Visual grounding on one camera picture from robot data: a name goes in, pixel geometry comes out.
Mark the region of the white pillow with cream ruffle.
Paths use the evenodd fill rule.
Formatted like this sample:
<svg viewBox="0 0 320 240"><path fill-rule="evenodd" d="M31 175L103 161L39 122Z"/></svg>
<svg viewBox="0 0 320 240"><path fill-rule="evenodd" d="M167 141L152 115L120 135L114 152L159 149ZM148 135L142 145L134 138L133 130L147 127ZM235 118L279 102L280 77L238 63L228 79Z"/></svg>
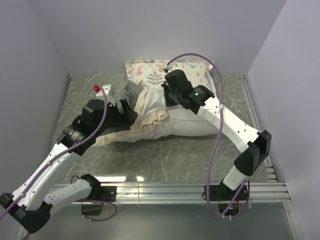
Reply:
<svg viewBox="0 0 320 240"><path fill-rule="evenodd" d="M169 135L169 113L163 90L145 88L137 98L134 111L138 113L138 117L129 130L105 133L97 137L94 146L105 146L113 142L133 143L139 140L156 140Z"/></svg>

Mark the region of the plain white pillow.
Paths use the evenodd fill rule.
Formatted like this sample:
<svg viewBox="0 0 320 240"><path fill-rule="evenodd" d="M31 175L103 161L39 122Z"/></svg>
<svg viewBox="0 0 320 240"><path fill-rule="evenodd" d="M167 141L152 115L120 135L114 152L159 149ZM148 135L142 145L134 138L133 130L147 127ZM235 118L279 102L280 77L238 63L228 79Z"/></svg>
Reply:
<svg viewBox="0 0 320 240"><path fill-rule="evenodd" d="M167 111L168 117L160 125L145 135L146 139L155 140L170 135L182 137L201 137L217 135L218 127L191 110L174 108Z"/></svg>

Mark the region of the grey quilted plush pillowcase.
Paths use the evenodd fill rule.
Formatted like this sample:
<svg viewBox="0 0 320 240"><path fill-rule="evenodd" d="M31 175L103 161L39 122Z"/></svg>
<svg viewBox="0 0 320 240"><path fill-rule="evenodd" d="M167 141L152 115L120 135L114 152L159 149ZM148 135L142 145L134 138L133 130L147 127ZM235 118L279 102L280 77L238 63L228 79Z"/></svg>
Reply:
<svg viewBox="0 0 320 240"><path fill-rule="evenodd" d="M119 91L120 98L125 99L131 109L134 109L140 93L143 91L143 87L128 80L123 88Z"/></svg>

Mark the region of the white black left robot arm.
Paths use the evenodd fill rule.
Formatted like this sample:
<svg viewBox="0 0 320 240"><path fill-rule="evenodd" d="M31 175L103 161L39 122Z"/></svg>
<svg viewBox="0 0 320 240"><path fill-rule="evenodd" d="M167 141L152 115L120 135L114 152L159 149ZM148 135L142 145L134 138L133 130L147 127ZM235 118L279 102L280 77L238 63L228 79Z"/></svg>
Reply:
<svg viewBox="0 0 320 240"><path fill-rule="evenodd" d="M50 189L104 131L130 129L138 114L125 99L121 99L120 104L122 111L118 110L115 103L105 103L101 99L89 100L82 108L82 113L63 130L50 154L32 176L13 193L0 196L0 204L5 212L28 233L38 232L53 214L73 202L103 201L101 182L90 174L57 191L50 192Z"/></svg>

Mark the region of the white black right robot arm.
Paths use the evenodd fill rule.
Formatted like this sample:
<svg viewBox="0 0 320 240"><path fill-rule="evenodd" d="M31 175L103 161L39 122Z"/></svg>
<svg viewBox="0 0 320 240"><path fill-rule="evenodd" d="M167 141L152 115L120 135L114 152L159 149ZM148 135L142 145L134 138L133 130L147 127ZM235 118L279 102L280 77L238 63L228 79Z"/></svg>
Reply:
<svg viewBox="0 0 320 240"><path fill-rule="evenodd" d="M238 194L241 183L252 176L269 156L271 134L267 130L260 132L246 124L220 104L219 99L205 86L193 87L182 70L173 70L164 78L162 87L167 106L180 105L206 119L227 136L240 151L220 187L220 194L224 199L233 199Z"/></svg>

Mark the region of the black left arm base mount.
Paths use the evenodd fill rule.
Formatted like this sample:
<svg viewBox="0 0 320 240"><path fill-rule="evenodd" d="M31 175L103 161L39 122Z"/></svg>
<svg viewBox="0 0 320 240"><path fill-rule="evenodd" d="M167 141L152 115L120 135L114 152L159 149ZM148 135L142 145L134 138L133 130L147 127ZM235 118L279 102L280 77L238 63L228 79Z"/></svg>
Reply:
<svg viewBox="0 0 320 240"><path fill-rule="evenodd" d="M93 189L89 196L80 200L82 217L91 222L104 222L110 220L118 212L118 207L115 204L116 195L117 188L115 186L100 186ZM108 216L94 218L101 216L105 205L111 207L111 212L108 212Z"/></svg>

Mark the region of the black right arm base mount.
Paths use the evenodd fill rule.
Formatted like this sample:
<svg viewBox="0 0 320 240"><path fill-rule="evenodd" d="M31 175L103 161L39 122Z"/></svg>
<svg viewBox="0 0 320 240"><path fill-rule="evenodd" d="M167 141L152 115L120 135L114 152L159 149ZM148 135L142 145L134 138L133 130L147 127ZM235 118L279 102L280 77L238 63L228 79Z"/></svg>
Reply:
<svg viewBox="0 0 320 240"><path fill-rule="evenodd" d="M229 189L222 182L219 185L210 185L209 201L227 202L217 204L219 215L216 219L229 218L232 220L243 213L248 208L250 193L250 184L241 184L236 190Z"/></svg>

